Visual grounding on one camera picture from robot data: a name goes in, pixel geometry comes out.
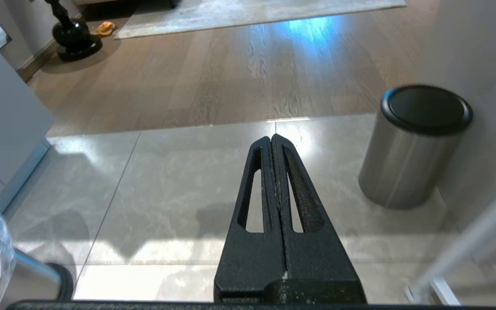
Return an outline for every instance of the black vase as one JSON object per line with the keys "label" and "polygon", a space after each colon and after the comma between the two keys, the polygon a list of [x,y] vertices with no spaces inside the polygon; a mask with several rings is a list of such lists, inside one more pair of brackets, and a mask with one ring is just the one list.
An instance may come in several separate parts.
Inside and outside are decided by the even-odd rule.
{"label": "black vase", "polygon": [[57,55],[63,61],[84,59],[99,51],[102,42],[96,35],[89,33],[89,27],[84,22],[68,17],[67,10],[59,0],[45,0],[51,4],[53,15],[59,20],[53,26],[53,38],[59,43]]}

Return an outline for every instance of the trash can lid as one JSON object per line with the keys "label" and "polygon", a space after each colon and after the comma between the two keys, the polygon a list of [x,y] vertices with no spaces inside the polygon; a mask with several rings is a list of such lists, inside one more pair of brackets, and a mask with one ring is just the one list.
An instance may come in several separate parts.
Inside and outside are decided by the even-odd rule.
{"label": "trash can lid", "polygon": [[394,126],[420,135],[452,135],[472,121],[468,102],[448,90],[428,85],[388,90],[380,109]]}

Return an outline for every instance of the rug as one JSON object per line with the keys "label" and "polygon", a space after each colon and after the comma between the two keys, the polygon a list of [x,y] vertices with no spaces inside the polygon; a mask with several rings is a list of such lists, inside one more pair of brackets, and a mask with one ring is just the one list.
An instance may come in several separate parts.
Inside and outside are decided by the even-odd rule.
{"label": "rug", "polygon": [[405,6],[404,0],[143,0],[116,39]]}

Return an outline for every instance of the marble floor tile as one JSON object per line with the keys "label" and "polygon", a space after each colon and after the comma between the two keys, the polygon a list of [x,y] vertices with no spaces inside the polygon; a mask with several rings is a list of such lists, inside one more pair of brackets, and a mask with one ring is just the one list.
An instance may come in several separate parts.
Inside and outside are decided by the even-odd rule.
{"label": "marble floor tile", "polygon": [[408,304],[405,288],[425,263],[354,263],[369,304]]}
{"label": "marble floor tile", "polygon": [[143,131],[88,264],[217,264],[250,145],[274,123]]}
{"label": "marble floor tile", "polygon": [[461,304],[496,306],[496,262],[465,263],[446,280]]}
{"label": "marble floor tile", "polygon": [[4,213],[15,246],[43,262],[83,265],[138,136],[50,139]]}
{"label": "marble floor tile", "polygon": [[213,301],[215,265],[85,265],[75,300]]}
{"label": "marble floor tile", "polygon": [[[405,288],[427,263],[354,263],[369,304],[408,304]],[[75,300],[213,300],[216,265],[85,265]],[[496,306],[496,263],[468,262],[447,282],[463,305]]]}
{"label": "marble floor tile", "polygon": [[[354,263],[369,304],[407,304],[405,288],[427,263]],[[463,305],[496,306],[496,263],[478,266],[468,261],[446,278]],[[429,296],[427,303],[438,304]]]}
{"label": "marble floor tile", "polygon": [[374,122],[374,115],[277,122],[277,133],[296,146],[352,261],[430,261],[459,235],[439,193],[418,208],[388,210],[360,190]]}

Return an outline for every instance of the white metal frame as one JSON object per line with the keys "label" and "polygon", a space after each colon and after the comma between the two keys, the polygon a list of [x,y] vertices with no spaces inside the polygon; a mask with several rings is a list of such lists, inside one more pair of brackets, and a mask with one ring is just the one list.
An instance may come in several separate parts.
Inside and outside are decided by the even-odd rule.
{"label": "white metal frame", "polygon": [[491,245],[496,236],[496,199],[461,236],[445,249],[429,268],[411,285],[405,294],[412,304],[422,304],[431,291],[439,297],[442,304],[460,305],[444,277],[459,266],[473,253],[488,247],[488,252],[496,249]]}

